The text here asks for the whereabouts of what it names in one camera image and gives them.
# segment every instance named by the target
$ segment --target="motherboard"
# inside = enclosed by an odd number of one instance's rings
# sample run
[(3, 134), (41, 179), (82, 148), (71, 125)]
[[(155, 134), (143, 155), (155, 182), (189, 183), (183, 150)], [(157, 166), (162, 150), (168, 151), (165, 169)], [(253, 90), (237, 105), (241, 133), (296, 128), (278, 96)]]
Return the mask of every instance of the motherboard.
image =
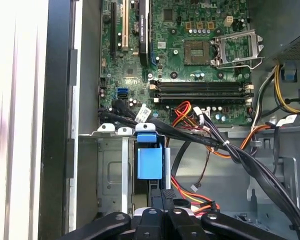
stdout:
[(135, 113), (143, 104), (171, 123), (190, 101), (216, 125), (249, 125), (253, 97), (246, 0), (103, 0), (99, 105), (122, 99)]

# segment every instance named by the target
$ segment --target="metal panel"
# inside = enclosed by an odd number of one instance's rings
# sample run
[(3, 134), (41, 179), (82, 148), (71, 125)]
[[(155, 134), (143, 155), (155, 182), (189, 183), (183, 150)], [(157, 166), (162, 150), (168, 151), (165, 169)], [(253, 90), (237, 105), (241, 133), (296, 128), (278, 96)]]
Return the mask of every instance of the metal panel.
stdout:
[(48, 7), (39, 219), (39, 235), (47, 240), (60, 237), (68, 225), (64, 221), (64, 211), (68, 211), (64, 204), (74, 13), (70, 0), (49, 0)]
[(47, 1), (0, 0), (0, 239), (38, 239), (47, 24)]

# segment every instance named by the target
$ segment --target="blue drive latch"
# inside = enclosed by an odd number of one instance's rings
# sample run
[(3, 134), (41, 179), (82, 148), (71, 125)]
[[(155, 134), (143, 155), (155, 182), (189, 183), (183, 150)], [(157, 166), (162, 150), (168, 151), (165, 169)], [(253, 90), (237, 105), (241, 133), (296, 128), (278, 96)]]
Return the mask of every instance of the blue drive latch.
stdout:
[[(136, 140), (138, 143), (157, 143), (156, 132), (139, 132)], [(137, 178), (145, 180), (158, 180), (163, 178), (163, 149), (138, 148)]]

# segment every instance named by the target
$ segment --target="white label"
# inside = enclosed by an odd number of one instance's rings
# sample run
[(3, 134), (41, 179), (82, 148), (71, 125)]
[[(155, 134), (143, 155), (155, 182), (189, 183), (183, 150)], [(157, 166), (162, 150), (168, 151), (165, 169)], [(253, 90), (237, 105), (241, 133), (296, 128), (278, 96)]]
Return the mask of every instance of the white label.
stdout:
[(158, 41), (158, 49), (166, 49), (166, 42)]
[(148, 119), (148, 117), (150, 116), (151, 110), (149, 108), (146, 107), (145, 104), (142, 105), (142, 107), (140, 108), (138, 114), (135, 117), (135, 121), (139, 124), (139, 123), (145, 123)]

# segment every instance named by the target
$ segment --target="pcie slot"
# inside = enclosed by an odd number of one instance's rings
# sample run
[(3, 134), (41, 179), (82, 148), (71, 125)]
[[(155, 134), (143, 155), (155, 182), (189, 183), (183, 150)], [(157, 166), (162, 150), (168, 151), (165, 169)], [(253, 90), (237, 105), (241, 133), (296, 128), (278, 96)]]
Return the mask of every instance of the pcie slot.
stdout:
[(113, 59), (116, 59), (117, 53), (117, 4), (111, 2), (111, 31), (110, 31), (110, 54)]
[(122, 50), (127, 51), (129, 45), (129, 0), (123, 0), (122, 17)]

